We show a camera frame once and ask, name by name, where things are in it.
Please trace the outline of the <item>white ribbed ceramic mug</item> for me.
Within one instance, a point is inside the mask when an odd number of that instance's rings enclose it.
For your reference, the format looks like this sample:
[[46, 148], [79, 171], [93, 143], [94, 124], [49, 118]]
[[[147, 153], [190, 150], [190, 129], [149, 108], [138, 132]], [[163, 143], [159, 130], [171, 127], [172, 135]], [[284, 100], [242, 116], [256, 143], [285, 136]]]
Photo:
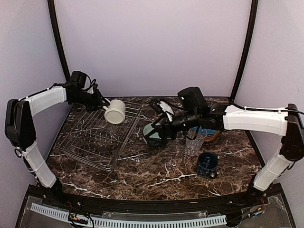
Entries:
[[111, 124], [121, 124], [125, 120], [125, 103], [121, 100], [114, 99], [109, 100], [108, 106], [104, 106], [105, 109], [104, 117], [105, 120]]

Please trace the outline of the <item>dark blue ceramic mug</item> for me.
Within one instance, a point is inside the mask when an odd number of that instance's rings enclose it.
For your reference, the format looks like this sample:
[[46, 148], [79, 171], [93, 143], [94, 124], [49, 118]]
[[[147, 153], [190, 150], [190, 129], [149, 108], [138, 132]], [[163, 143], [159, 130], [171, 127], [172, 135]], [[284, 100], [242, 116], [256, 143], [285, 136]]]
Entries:
[[202, 178], [217, 178], [216, 168], [218, 166], [218, 157], [210, 152], [203, 152], [199, 155], [196, 164], [196, 173]]

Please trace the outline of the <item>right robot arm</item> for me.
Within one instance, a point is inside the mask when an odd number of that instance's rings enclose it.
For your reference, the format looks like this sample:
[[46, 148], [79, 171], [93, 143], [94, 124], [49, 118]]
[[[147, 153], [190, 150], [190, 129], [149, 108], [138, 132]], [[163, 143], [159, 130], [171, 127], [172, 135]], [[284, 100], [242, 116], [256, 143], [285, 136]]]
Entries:
[[154, 147], [165, 146], [179, 132], [203, 128], [215, 131], [244, 130], [268, 133], [281, 137], [281, 146], [261, 171], [254, 177], [252, 188], [242, 201], [253, 206], [270, 184], [285, 170], [304, 157], [304, 126], [301, 112], [295, 104], [283, 108], [253, 108], [235, 103], [208, 105], [199, 87], [188, 87], [178, 92], [181, 114], [175, 114], [165, 100], [153, 100], [151, 107], [160, 117], [145, 126], [145, 142]]

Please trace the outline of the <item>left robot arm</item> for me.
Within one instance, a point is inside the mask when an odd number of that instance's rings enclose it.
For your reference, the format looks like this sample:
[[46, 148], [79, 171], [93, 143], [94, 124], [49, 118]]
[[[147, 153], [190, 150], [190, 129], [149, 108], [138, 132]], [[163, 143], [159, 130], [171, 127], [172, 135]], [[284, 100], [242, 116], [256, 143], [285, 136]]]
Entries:
[[48, 167], [41, 155], [36, 139], [33, 117], [57, 104], [85, 105], [87, 111], [103, 109], [104, 117], [111, 124], [120, 124], [125, 119], [126, 105], [123, 101], [104, 98], [93, 84], [84, 89], [77, 82], [54, 84], [50, 88], [7, 103], [5, 135], [15, 148], [15, 154], [23, 159], [28, 171], [38, 182], [50, 190], [48, 199], [57, 207], [67, 203], [67, 196], [61, 192], [62, 184]]

